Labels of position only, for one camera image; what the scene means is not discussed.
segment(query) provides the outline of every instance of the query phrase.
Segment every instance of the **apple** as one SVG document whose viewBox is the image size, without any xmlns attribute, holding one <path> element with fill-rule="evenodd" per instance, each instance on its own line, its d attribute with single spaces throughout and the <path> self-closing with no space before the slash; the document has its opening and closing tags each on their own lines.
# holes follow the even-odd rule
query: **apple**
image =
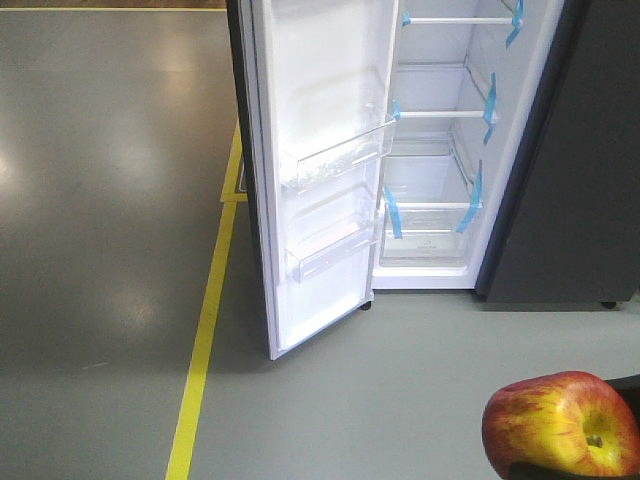
<svg viewBox="0 0 640 480">
<path fill-rule="evenodd" d="M 640 433 L 631 409 L 607 382 L 586 372 L 498 390 L 482 417 L 482 442 L 504 479 L 515 462 L 602 477 L 640 472 Z"/>
</svg>

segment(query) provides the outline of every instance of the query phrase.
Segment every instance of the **dark refrigerator body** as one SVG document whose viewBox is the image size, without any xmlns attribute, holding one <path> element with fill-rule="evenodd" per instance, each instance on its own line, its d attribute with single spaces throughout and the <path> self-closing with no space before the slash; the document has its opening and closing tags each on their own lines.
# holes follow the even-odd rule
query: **dark refrigerator body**
<svg viewBox="0 0 640 480">
<path fill-rule="evenodd" d="M 490 302 L 640 286 L 640 2 L 565 6 L 478 278 Z"/>
</svg>

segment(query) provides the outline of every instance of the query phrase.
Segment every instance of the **yellow-red apple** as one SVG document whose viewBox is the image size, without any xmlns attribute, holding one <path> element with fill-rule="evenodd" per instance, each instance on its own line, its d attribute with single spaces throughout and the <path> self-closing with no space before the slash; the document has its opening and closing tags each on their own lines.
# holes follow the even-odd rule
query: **yellow-red apple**
<svg viewBox="0 0 640 480">
<path fill-rule="evenodd" d="M 586 372 L 498 390 L 482 417 L 482 442 L 505 479 L 515 462 L 603 477 L 640 472 L 640 433 L 631 409 L 607 382 Z"/>
</svg>

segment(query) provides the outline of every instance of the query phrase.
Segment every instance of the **gray epoxy floor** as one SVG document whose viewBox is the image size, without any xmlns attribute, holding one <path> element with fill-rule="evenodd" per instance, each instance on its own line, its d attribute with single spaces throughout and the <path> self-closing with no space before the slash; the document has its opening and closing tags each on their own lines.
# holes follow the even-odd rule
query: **gray epoxy floor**
<svg viewBox="0 0 640 480">
<path fill-rule="evenodd" d="M 248 224 L 241 205 L 193 480 L 496 480 L 480 440 L 495 390 L 562 370 L 638 373 L 640 296 L 613 312 L 527 312 L 464 291 L 378 293 L 270 362 Z"/>
<path fill-rule="evenodd" d="M 163 478 L 235 122 L 224 14 L 0 13 L 0 66 L 0 478 Z M 495 389 L 638 372 L 638 297 L 468 292 L 378 294 L 270 362 L 252 261 L 241 204 L 194 480 L 495 480 Z"/>
<path fill-rule="evenodd" d="M 164 478 L 235 122 L 224 13 L 0 12 L 0 478 Z"/>
</svg>

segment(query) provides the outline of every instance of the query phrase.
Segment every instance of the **refrigerator door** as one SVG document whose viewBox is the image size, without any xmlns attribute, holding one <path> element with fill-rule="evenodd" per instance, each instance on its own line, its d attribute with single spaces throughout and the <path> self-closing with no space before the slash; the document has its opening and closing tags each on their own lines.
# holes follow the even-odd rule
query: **refrigerator door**
<svg viewBox="0 0 640 480">
<path fill-rule="evenodd" d="M 271 358 L 372 299 L 395 0 L 229 2 Z"/>
</svg>

